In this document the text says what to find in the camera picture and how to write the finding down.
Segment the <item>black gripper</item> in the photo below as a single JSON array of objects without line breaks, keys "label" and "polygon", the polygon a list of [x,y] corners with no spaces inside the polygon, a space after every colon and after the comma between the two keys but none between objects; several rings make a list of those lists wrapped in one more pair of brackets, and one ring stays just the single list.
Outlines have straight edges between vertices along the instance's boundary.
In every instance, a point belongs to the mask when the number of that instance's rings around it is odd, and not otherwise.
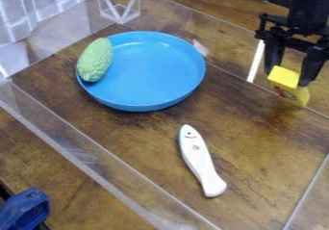
[{"label": "black gripper", "polygon": [[[265,40],[265,72],[270,74],[273,67],[281,64],[285,46],[308,52],[302,62],[298,85],[306,87],[316,79],[324,64],[329,61],[329,25],[316,28],[301,28],[288,23],[285,16],[262,13],[258,15],[259,27],[254,37]],[[320,36],[317,42],[296,38]]]}]

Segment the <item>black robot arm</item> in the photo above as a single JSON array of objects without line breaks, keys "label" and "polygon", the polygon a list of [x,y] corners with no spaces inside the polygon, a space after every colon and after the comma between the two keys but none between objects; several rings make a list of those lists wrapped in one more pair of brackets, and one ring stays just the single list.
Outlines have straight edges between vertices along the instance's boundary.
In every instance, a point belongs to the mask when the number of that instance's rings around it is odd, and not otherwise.
[{"label": "black robot arm", "polygon": [[265,72],[281,64],[285,48],[306,53],[298,86],[306,87],[329,61],[329,0],[290,0],[288,16],[262,13],[255,37],[265,42]]}]

